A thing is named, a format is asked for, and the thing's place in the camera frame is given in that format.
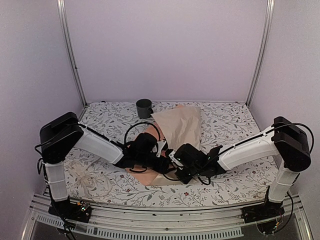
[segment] black cable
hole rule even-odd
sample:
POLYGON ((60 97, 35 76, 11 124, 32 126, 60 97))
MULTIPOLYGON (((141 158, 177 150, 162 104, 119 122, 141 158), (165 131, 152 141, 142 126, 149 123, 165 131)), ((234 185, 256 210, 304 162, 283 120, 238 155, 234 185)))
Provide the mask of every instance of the black cable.
POLYGON ((142 174, 142 173, 144 173, 145 171, 147 171, 148 168, 147 168, 147 167, 144 167, 144 169, 143 169, 142 171, 137 171, 137 170, 134 170, 133 168, 130 168, 129 170, 130 170, 130 172, 133 172, 133 173, 135 173, 135 174, 142 174))
POLYGON ((40 157, 40 158, 38 159, 38 163, 37 163, 37 165, 36 165, 36 169, 37 169, 39 175, 41 174, 41 169, 42 169, 43 166, 44 166, 42 160, 43 160, 43 158, 40 157))
POLYGON ((265 134, 269 134, 269 133, 271 133, 273 131, 276 131, 278 129, 281 129, 283 127, 288 127, 288 126, 302 126, 302 127, 306 128, 309 131, 309 133, 311 135, 311 140, 312 140, 311 147, 310 147, 310 150, 309 150, 309 153, 311 154, 312 150, 314 149, 314 145, 315 145, 315 136, 314 136, 314 133, 311 131, 311 129, 307 125, 305 125, 303 123, 293 122, 293 123, 288 123, 288 124, 284 124, 284 125, 281 125, 281 126, 277 126, 277 127, 273 128, 273 129, 267 131, 265 134))
POLYGON ((58 216, 61 218, 61 220, 63 221, 63 228, 64 228, 64 231, 67 231, 68 229, 68 232, 67 234, 70 234, 73 238, 73 240, 77 240, 76 237, 74 236, 73 232, 71 231, 71 228, 69 226, 69 222, 66 220, 65 217, 61 216, 61 214, 58 212, 56 206, 55 206, 55 201, 53 200, 53 197, 52 197, 52 194, 51 194, 51 191, 50 191, 50 188, 49 188, 49 196, 50 196, 50 199, 51 199, 51 205, 53 206, 55 212, 58 214, 58 216))
MULTIPOLYGON (((305 124, 303 124, 303 123, 294 122, 294 123, 284 124, 284 125, 281 125, 281 126, 274 127, 274 128, 272 128, 272 129, 270 129, 270 130, 267 131, 265 134, 267 135, 267 134, 269 134, 269 133, 271 133, 271 132, 274 132, 274 131, 276 131, 276 130, 278 130, 278 129, 281 129, 281 128, 284 128, 284 127, 297 126, 297 125, 306 128, 306 129, 310 132, 311 139, 312 139, 312 144, 311 144, 309 153, 311 154, 311 152, 312 152, 312 150, 313 150, 313 148, 314 148, 314 145, 315 145, 315 137, 314 137, 314 134, 313 134, 313 132, 311 131, 311 129, 310 129, 307 125, 305 125, 305 124)), ((241 145, 241 144, 244 144, 244 143, 246 143, 246 142, 248 142, 248 141, 250 141, 250 140, 253 140, 253 139, 256 139, 256 138, 260 138, 260 137, 262 137, 262 136, 263 136, 263 134, 259 134, 259 135, 250 137, 250 138, 248 138, 248 139, 245 139, 245 140, 237 143, 237 144, 234 145, 234 146, 231 146, 231 147, 227 148, 226 150, 222 151, 221 153, 219 153, 219 154, 218 154, 217 156, 215 156, 214 158, 210 159, 210 161, 208 161, 203 167, 201 167, 198 171, 196 171, 195 174, 190 175, 190 176, 188 176, 188 177, 186 177, 186 178, 183 178, 183 179, 172 179, 172 178, 169 178, 169 177, 165 176, 165 174, 162 174, 162 175, 163 175, 166 179, 168 179, 168 180, 170 180, 170 181, 184 181, 184 180, 188 180, 188 179, 190 179, 190 178, 193 178, 195 175, 199 174, 199 173, 200 173, 206 166, 208 166, 213 160, 215 160, 216 158, 218 158, 219 156, 221 156, 221 155, 224 154, 225 152, 227 152, 227 151, 229 151, 229 150, 233 149, 234 147, 237 147, 237 146, 239 146, 239 145, 241 145)))
POLYGON ((208 186, 211 184, 211 177, 208 177, 208 182, 204 182, 199 176, 198 176, 198 179, 203 185, 208 186))
POLYGON ((72 240, 72 239, 69 237, 68 233, 64 233, 64 235, 66 236, 66 238, 67 238, 68 240, 72 240))
POLYGON ((43 142, 43 143, 40 143, 40 144, 34 146, 34 150, 35 150, 38 154, 41 155, 42 153, 41 153, 37 148, 49 144, 53 139, 55 139, 59 134, 61 134, 62 132, 64 132, 67 128, 69 128, 70 126, 75 126, 75 125, 79 125, 79 123, 77 122, 77 123, 71 123, 71 124, 66 125, 61 131, 59 131, 57 134, 55 134, 55 135, 54 135, 52 138, 50 138, 49 140, 47 140, 47 141, 45 141, 45 142, 43 142))
POLYGON ((135 128, 136 126, 142 125, 142 124, 147 124, 147 125, 151 125, 152 127, 154 127, 155 130, 156 130, 156 132, 158 133, 158 141, 161 140, 161 135, 160 135, 159 129, 156 127, 156 125, 154 125, 154 124, 151 123, 151 122, 143 121, 143 122, 138 122, 138 123, 132 125, 132 126, 129 127, 129 129, 125 132, 125 134, 124 134, 124 145, 126 145, 126 143, 127 143, 127 136, 128 136, 129 131, 130 131, 131 129, 135 128))
POLYGON ((278 233, 278 232, 280 232, 281 230, 283 230, 283 229, 288 225, 288 223, 290 222, 290 219, 291 219, 291 217, 292 217, 292 215, 293 215, 293 213, 294 213, 294 200, 293 200, 292 196, 289 194, 289 192, 287 192, 286 194, 289 196, 289 198, 290 198, 290 200, 291 200, 291 212, 290 212, 289 218, 288 218, 288 220, 285 222, 285 224, 284 224, 281 228, 277 228, 277 229, 274 231, 275 234, 278 233))

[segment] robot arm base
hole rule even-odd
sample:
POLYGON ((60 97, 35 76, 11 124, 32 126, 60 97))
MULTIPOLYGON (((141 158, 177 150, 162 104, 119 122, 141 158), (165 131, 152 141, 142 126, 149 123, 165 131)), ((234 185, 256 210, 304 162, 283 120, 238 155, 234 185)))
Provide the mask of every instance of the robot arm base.
POLYGON ((285 210, 282 207, 282 202, 275 203, 269 201, 269 189, 270 187, 268 187, 266 191, 264 203, 253 206, 246 206, 241 209, 241 217, 244 219, 245 223, 252 223, 260 220, 274 218, 285 213, 285 210))
POLYGON ((77 222, 88 223, 92 208, 87 203, 71 203, 70 198, 64 201, 51 201, 49 214, 60 218, 74 220, 77 222))

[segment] aluminum frame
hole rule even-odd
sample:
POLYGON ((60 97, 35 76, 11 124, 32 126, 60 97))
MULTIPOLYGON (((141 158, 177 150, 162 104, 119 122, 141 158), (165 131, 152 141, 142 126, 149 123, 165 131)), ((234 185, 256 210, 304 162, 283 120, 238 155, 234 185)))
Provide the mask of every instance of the aluminum frame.
MULTIPOLYGON (((298 221, 298 229, 302 240, 313 240, 301 200, 293 195, 294 215, 298 221)), ((48 213, 51 204, 47 193, 34 194, 29 208, 29 218, 25 226, 23 240, 30 240, 38 221, 57 228, 63 228, 62 221, 48 213)), ((192 239, 231 239, 230 232, 237 230, 237 237, 242 235, 241 228, 255 225, 256 222, 244 223, 241 218, 241 208, 257 203, 243 205, 219 206, 207 209, 174 208, 145 208, 117 204, 92 203, 92 216, 89 223, 75 222, 75 233, 107 239, 131 240, 192 240, 192 239)), ((283 201, 285 216, 291 212, 291 200, 286 197, 283 201)), ((258 221, 268 222, 274 218, 258 221)))
POLYGON ((74 55, 74 51, 72 48, 71 44, 71 37, 70 37, 70 32, 69 32, 69 27, 68 27, 68 21, 67 21, 67 14, 66 14, 66 7, 65 7, 65 0, 57 0, 57 6, 58 6, 58 13, 59 13, 59 18, 60 18, 60 23, 61 23, 61 28, 62 28, 62 33, 63 33, 63 38, 66 46, 66 51, 68 53, 68 58, 70 61, 71 69, 72 69, 72 74, 73 74, 73 79, 75 82, 75 86, 80 98, 80 101, 85 108, 88 105, 86 96, 85 96, 85 91, 82 86, 82 83, 80 81, 80 76, 76 64, 76 59, 74 55))
POLYGON ((273 13, 274 13, 274 6, 275 6, 275 0, 268 0, 267 6, 266 6, 266 12, 265 12, 265 19, 264 19, 264 27, 263 27, 263 34, 262 34, 262 40, 261 40, 261 45, 260 45, 260 50, 259 50, 259 55, 258 59, 256 61, 250 89, 248 92, 248 95, 246 97, 245 104, 247 105, 248 108, 250 108, 260 77, 263 61, 265 58, 265 52, 267 48, 267 43, 268 43, 268 38, 270 35, 270 29, 271 29, 271 23, 272 23, 272 18, 273 18, 273 13))

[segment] gray mug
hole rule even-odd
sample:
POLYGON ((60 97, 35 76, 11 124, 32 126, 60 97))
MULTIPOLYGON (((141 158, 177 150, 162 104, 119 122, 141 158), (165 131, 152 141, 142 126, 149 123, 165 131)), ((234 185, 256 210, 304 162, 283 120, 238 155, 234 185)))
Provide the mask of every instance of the gray mug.
POLYGON ((140 99, 136 103, 136 110, 138 111, 138 117, 141 119, 148 119, 151 114, 154 113, 152 110, 152 102, 149 99, 140 99))

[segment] metal pole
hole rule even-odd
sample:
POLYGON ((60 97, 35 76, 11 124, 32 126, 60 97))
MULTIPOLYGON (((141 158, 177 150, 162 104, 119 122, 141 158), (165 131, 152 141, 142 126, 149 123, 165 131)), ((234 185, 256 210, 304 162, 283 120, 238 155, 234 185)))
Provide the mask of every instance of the metal pole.
POLYGON ((88 105, 88 103, 86 100, 84 89, 83 89, 81 81, 80 81, 78 68, 76 65, 76 59, 75 59, 74 51, 73 51, 73 48, 71 45, 71 38, 70 38, 70 32, 69 32, 69 28, 68 28, 65 1, 64 0, 57 0, 57 5, 58 5, 58 13, 59 13, 59 18, 60 18, 60 22, 61 22, 62 33, 63 33, 63 37, 64 37, 64 42, 66 45, 66 50, 67 50, 67 53, 69 56, 69 61, 71 64, 71 69, 72 69, 72 74, 73 74, 73 78, 75 81, 75 86, 76 86, 76 89, 79 94, 79 97, 80 97, 80 100, 81 100, 83 107, 86 107, 88 105))
POLYGON ((262 69, 263 65, 263 60, 265 57, 265 52, 267 48, 267 42, 270 34, 270 29, 271 29, 271 23, 272 23, 272 17, 274 13, 274 5, 275 5, 275 0, 268 0, 267 2, 267 7, 266 7, 266 13, 265 13, 265 19, 264 19, 264 27, 263 27, 263 35, 262 35, 262 40, 261 40, 261 45, 260 45, 260 51, 258 55, 258 59, 256 61, 255 69, 254 69, 254 74, 252 77, 250 89, 248 96, 246 98, 245 104, 250 108, 255 91, 258 85, 258 80, 260 76, 260 72, 262 69))

